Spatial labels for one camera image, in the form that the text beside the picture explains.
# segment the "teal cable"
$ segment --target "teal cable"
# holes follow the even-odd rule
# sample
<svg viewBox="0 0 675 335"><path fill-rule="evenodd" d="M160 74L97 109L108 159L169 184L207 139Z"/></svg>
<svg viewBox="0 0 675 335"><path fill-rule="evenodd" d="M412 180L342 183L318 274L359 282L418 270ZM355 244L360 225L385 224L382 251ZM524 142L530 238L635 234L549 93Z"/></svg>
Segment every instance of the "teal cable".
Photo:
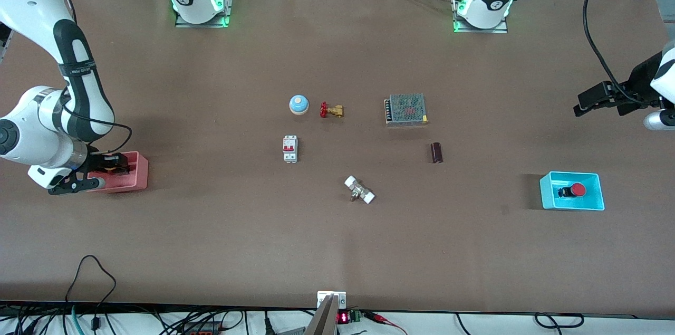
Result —
<svg viewBox="0 0 675 335"><path fill-rule="evenodd" d="M82 331L82 327L80 327L80 323L78 322L78 316L75 315L75 305L73 304L73 308L70 310L70 316L72 316L73 321L75 322L75 329L78 331L80 335L84 335L84 332Z"/></svg>

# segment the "brown table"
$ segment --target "brown table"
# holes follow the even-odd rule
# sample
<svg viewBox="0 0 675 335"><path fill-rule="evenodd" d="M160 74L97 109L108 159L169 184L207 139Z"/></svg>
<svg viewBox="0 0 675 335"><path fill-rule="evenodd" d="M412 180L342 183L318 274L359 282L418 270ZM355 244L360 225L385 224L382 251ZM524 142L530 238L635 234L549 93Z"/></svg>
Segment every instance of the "brown table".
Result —
<svg viewBox="0 0 675 335"><path fill-rule="evenodd" d="M454 34L444 0L236 0L226 30L177 30L166 0L74 2L149 188L53 197L3 160L0 299L62 299L93 253L112 301L311 307L344 289L378 309L675 314L673 135L645 112L574 117L606 78L582 0L519 0L508 35ZM655 0L592 0L589 21L620 78L666 42ZM0 78L3 113L63 85L20 35ZM412 92L431 123L386 128L382 100ZM550 170L600 174L605 212L542 210ZM349 202L350 174L371 205ZM78 284L109 289L93 263Z"/></svg>

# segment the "pink plastic tray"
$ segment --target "pink plastic tray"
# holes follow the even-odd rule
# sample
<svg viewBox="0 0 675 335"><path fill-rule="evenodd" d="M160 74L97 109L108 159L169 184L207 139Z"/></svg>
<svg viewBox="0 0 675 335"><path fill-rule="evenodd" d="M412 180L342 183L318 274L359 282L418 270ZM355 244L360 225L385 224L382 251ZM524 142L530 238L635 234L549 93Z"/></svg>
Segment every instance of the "pink plastic tray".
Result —
<svg viewBox="0 0 675 335"><path fill-rule="evenodd" d="M92 171L87 174L88 178L103 178L105 186L94 190L93 193L123 193L124 191L143 190L148 186L148 160L139 152L123 152L129 162L129 173L126 176L113 176L112 174Z"/></svg>

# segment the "blue bin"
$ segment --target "blue bin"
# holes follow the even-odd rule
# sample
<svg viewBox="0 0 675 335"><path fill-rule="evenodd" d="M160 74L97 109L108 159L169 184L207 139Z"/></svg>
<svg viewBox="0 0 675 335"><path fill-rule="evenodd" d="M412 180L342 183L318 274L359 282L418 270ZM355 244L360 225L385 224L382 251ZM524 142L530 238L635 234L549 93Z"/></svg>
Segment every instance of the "blue bin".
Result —
<svg viewBox="0 0 675 335"><path fill-rule="evenodd" d="M564 197L559 195L561 188L574 183L586 187L586 195ZM605 202L600 189L600 177L595 173L575 173L573 171L551 171L540 179L542 205L554 210L605 210Z"/></svg>

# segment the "dark brown capacitor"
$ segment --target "dark brown capacitor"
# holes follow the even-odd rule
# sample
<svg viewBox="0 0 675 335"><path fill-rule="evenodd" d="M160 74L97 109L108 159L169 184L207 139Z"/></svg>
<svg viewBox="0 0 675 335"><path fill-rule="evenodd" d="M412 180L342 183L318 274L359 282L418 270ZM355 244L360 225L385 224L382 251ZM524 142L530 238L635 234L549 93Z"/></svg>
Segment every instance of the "dark brown capacitor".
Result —
<svg viewBox="0 0 675 335"><path fill-rule="evenodd" d="M443 152L441 152L440 142L431 143L431 162L434 164L440 164L443 162Z"/></svg>

